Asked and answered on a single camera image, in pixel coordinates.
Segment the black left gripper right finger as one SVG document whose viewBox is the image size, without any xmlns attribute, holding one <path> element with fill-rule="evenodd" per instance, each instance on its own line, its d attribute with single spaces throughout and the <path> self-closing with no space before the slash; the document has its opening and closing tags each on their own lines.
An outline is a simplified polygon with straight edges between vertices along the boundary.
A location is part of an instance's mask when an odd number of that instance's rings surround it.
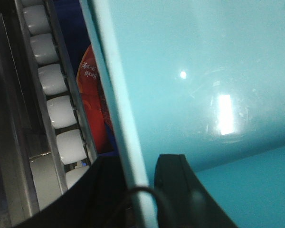
<svg viewBox="0 0 285 228">
<path fill-rule="evenodd" d="M 154 187 L 168 207 L 158 206 L 161 228 L 235 228 L 236 224 L 210 196 L 183 154 L 161 154 Z"/>
</svg>

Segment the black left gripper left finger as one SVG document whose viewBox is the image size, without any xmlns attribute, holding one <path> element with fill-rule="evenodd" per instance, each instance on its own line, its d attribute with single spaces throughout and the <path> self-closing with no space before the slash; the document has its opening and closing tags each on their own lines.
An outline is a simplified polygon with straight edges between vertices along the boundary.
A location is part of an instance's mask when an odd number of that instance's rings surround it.
<svg viewBox="0 0 285 228">
<path fill-rule="evenodd" d="M 19 228 L 101 228 L 127 191 L 118 157 L 99 157 L 64 195 Z"/>
</svg>

